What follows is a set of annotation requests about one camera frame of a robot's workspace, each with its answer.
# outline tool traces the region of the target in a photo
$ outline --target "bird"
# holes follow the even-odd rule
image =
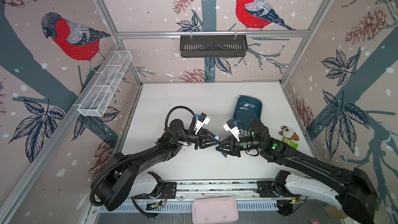
[[[265,0],[236,0],[236,17],[248,28],[259,28],[265,26],[279,25],[288,30],[294,30],[287,26],[280,18],[272,5]]]
[[[53,41],[69,57],[79,61],[89,61],[91,68],[91,59],[97,54],[101,54],[100,45],[102,41],[110,37],[103,31],[94,30],[85,24],[77,24],[62,18],[59,14],[47,13],[41,20],[41,27],[46,38],[51,37]]]

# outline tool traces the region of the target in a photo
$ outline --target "pink object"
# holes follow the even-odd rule
[[[192,203],[193,224],[224,223],[238,219],[238,207],[234,197],[199,199]]]

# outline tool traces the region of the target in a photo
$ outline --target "dark gray hanging basket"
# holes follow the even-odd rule
[[[248,50],[246,35],[181,36],[181,57],[243,57]]]

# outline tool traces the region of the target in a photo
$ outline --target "plush toy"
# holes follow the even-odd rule
[[[292,141],[292,139],[294,141],[300,140],[300,138],[292,128],[287,126],[282,126],[279,135],[283,136],[282,141],[290,145],[291,147],[297,149],[297,147],[299,146],[298,144]]]

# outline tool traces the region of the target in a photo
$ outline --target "bird head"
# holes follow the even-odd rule
[[[57,30],[55,28],[56,23],[61,20],[62,17],[57,13],[47,13],[41,20],[41,27],[43,29],[44,36],[46,38],[52,37],[57,38]]]

